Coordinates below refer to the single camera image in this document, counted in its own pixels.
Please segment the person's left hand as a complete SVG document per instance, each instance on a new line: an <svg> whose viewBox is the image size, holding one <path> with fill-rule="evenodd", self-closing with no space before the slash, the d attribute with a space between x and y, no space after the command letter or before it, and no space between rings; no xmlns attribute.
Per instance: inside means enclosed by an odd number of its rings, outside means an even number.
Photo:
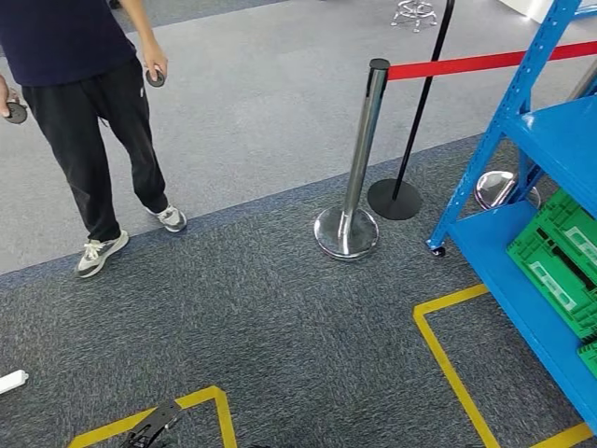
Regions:
<svg viewBox="0 0 597 448"><path fill-rule="evenodd" d="M141 52L146 73L152 82L157 82L159 77L167 77L168 59L154 37L142 39Z"/></svg>

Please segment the person's right hand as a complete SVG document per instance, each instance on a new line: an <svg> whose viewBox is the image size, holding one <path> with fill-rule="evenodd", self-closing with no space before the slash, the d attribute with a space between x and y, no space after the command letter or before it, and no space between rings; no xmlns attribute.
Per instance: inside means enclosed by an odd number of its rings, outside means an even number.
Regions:
<svg viewBox="0 0 597 448"><path fill-rule="evenodd" d="M17 91L9 88L5 78L0 75L0 110L2 117L8 118L11 115L9 103L20 104L20 100Z"/></svg>

